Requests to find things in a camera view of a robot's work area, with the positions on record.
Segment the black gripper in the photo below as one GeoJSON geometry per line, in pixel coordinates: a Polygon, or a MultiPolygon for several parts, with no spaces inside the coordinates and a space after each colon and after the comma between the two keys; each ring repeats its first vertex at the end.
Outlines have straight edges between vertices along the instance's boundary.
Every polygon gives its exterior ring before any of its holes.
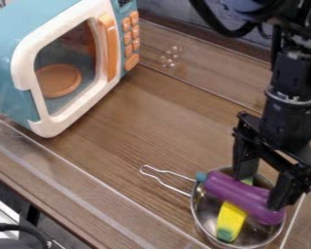
{"type": "Polygon", "coordinates": [[[311,191],[311,94],[266,91],[262,117],[241,112],[234,128],[233,169],[240,180],[252,178],[260,160],[278,171],[268,208],[280,211],[311,191]]]}

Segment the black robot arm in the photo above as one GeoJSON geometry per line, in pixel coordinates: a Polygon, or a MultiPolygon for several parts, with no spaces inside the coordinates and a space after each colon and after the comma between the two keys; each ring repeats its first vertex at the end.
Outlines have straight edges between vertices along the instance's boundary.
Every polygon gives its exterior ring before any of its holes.
{"type": "Polygon", "coordinates": [[[278,171],[268,207],[280,210],[311,191],[311,0],[224,0],[245,25],[244,36],[265,22],[274,24],[272,82],[261,117],[240,114],[234,167],[244,178],[265,160],[278,171]]]}

